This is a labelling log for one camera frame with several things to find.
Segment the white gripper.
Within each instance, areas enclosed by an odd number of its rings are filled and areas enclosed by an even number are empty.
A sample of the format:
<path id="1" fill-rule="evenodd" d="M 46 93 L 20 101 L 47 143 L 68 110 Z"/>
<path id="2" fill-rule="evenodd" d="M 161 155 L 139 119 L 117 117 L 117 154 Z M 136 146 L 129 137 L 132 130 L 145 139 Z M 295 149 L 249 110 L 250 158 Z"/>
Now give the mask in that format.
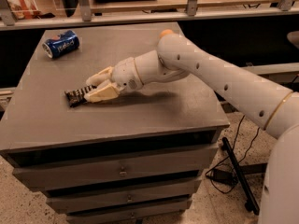
<path id="1" fill-rule="evenodd" d="M 139 60 L 129 57 L 118 62 L 114 68 L 109 66 L 89 77 L 86 80 L 86 85 L 97 87 L 85 94 L 84 98 L 90 103 L 97 103 L 115 99 L 120 93 L 140 90 L 144 83 L 138 66 Z"/>

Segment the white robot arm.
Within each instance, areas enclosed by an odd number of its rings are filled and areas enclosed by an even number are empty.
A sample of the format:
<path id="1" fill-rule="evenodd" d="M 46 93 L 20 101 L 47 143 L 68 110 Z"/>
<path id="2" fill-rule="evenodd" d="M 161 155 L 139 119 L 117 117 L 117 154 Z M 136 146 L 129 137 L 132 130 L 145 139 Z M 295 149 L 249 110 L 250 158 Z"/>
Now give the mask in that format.
<path id="1" fill-rule="evenodd" d="M 151 82 L 193 74 L 277 139 L 267 164 L 258 224 L 299 223 L 299 95 L 199 49 L 165 30 L 157 49 L 130 57 L 89 77 L 84 98 L 111 100 Z"/>

